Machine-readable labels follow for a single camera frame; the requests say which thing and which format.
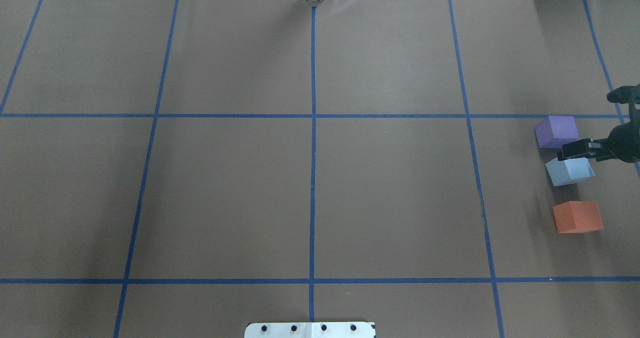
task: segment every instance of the foam block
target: foam block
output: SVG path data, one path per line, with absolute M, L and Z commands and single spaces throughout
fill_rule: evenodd
M 553 185 L 556 187 L 571 185 L 595 176 L 592 165 L 586 158 L 572 158 L 564 161 L 558 161 L 558 158 L 554 158 L 545 166 Z
M 598 202 L 569 201 L 553 207 L 558 233 L 587 233 L 603 229 Z
M 562 148 L 580 139 L 572 116 L 547 116 L 535 126 L 535 137 L 540 148 Z

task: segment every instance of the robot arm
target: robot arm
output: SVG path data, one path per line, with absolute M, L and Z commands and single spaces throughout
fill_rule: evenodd
M 562 146 L 558 161 L 570 158 L 595 158 L 596 161 L 618 159 L 628 163 L 640 161 L 640 85 L 622 86 L 606 95 L 611 103 L 628 103 L 630 122 L 611 130 L 608 138 L 578 140 Z

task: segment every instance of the grid line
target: grid line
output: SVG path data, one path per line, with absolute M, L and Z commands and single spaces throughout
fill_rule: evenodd
M 594 42 L 593 45 L 596 49 L 596 54 L 598 55 L 599 62 L 601 63 L 600 66 L 602 67 L 602 72 L 604 74 L 604 78 L 606 79 L 608 90 L 611 92 L 613 91 L 613 85 L 611 84 L 611 78 L 609 75 L 609 71 L 607 70 L 607 65 L 605 65 L 604 58 L 602 58 L 602 52 L 600 50 L 600 45 L 598 44 L 598 37 L 596 36 L 596 31 L 594 29 L 594 23 L 592 21 L 591 11 L 589 9 L 589 3 L 587 2 L 587 0 L 582 0 L 582 1 L 585 8 L 584 13 L 587 16 L 587 23 L 589 24 L 589 31 L 591 32 L 591 36 L 592 36 L 591 39 Z M 615 110 L 617 111 L 618 116 L 622 116 L 620 105 L 617 103 L 615 104 Z
M 169 53 L 171 51 L 171 42 L 174 36 L 174 26 L 176 25 L 176 14 L 178 13 L 178 3 L 180 0 L 175 0 L 173 4 L 173 15 L 171 16 L 171 26 L 169 27 L 169 37 L 167 38 L 166 51 L 164 53 L 164 62 L 162 64 L 162 74 L 160 75 L 160 84 L 158 85 L 158 95 L 155 100 L 156 115 L 151 124 L 151 133 L 149 134 L 149 143 L 146 147 L 146 158 L 144 160 L 144 169 L 142 170 L 142 180 L 140 183 L 140 191 L 137 197 L 137 207 L 135 208 L 135 218 L 133 221 L 133 229 L 131 231 L 131 240 L 128 246 L 128 254 L 126 255 L 126 265 L 124 270 L 124 279 L 122 282 L 122 289 L 120 293 L 120 299 L 118 304 L 118 314 L 116 315 L 116 322 L 113 329 L 113 338 L 117 338 L 120 333 L 120 327 L 122 322 L 122 313 L 124 311 L 125 299 L 127 297 L 127 288 L 129 283 L 129 277 L 131 272 L 131 261 L 133 260 L 133 251 L 136 245 L 136 237 L 138 235 L 138 224 L 140 222 L 140 213 L 142 212 L 142 198 L 145 194 L 145 188 L 147 185 L 147 175 L 149 174 L 149 161 L 151 160 L 151 150 L 154 145 L 154 136 L 156 135 L 156 127 L 158 125 L 158 112 L 160 111 L 160 103 L 162 102 L 162 92 L 165 83 L 165 77 L 167 75 L 167 65 L 169 63 Z
M 462 71 L 462 58 L 460 56 L 460 44 L 458 42 L 458 32 L 456 30 L 456 18 L 453 10 L 453 0 L 448 0 L 448 12 L 451 17 L 451 30 L 453 33 L 453 44 L 455 47 L 455 60 L 457 61 L 457 73 L 460 77 L 460 89 L 462 91 L 462 102 L 464 103 L 464 114 L 466 115 L 466 130 L 469 135 L 469 145 L 471 148 L 471 158 L 473 159 L 473 171 L 475 174 L 475 185 L 477 186 L 478 196 L 480 197 L 480 208 L 482 210 L 482 224 L 484 225 L 484 244 L 486 246 L 487 262 L 489 263 L 489 274 L 491 275 L 491 288 L 493 290 L 493 304 L 495 306 L 496 322 L 498 325 L 498 334 L 500 338 L 505 338 L 505 329 L 503 327 L 503 314 L 500 309 L 500 297 L 498 295 L 498 284 L 496 283 L 496 270 L 494 269 L 494 254 L 491 249 L 491 238 L 489 236 L 489 223 L 487 222 L 487 211 L 485 209 L 485 197 L 482 191 L 482 181 L 480 180 L 480 169 L 478 168 L 478 156 L 476 154 L 476 142 L 473 139 L 473 127 L 471 126 L 471 113 L 469 111 L 469 100 L 467 99 L 467 87 L 465 83 L 465 75 Z
M 492 284 L 496 283 L 581 283 L 639 282 L 640 276 L 555 276 L 555 277 L 450 277 L 450 278 L 315 278 L 314 284 Z M 124 279 L 1 278 L 0 284 L 123 284 Z M 306 278 L 249 279 L 128 279 L 129 285 L 232 285 L 309 284 Z
M 541 119 L 549 115 L 577 119 L 628 119 L 628 115 L 567 113 L 316 113 L 316 119 Z M 11 118 L 231 118 L 231 119 L 311 119 L 308 113 L 0 113 Z
M 18 52 L 18 58 L 15 59 L 15 65 L 13 65 L 13 70 L 11 71 L 11 76 L 9 77 L 9 83 L 6 85 L 6 89 L 4 90 L 4 95 L 2 97 L 2 102 L 0 102 L 0 113 L 5 109 L 5 104 L 7 104 L 7 99 L 9 99 L 9 92 L 11 92 L 11 86 L 14 83 L 14 79 L 16 74 L 18 74 L 18 67 L 20 66 L 20 62 L 23 60 L 23 54 L 25 54 L 25 49 L 27 48 L 27 42 L 29 42 L 29 38 L 32 35 L 32 31 L 34 29 L 34 25 L 36 23 L 36 19 L 38 18 L 38 13 L 40 12 L 40 8 L 42 6 L 43 0 L 38 0 L 38 4 L 36 5 L 36 9 L 33 12 L 31 17 L 31 22 L 29 23 L 29 28 L 27 29 L 27 33 L 25 34 L 23 44 L 20 47 L 20 51 Z
M 311 188 L 309 205 L 309 321 L 315 318 L 316 278 L 316 6 L 311 7 Z

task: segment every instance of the light blue cube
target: light blue cube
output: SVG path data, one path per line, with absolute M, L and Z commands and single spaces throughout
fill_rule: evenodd
M 564 186 L 578 183 L 595 176 L 589 160 L 586 158 L 572 158 L 571 160 L 558 161 L 558 158 L 546 163 L 546 171 L 549 172 L 553 185 Z

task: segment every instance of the white metal plate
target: white metal plate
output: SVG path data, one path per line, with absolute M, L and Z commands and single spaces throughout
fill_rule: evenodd
M 244 338 L 375 338 L 375 327 L 370 322 L 250 324 Z

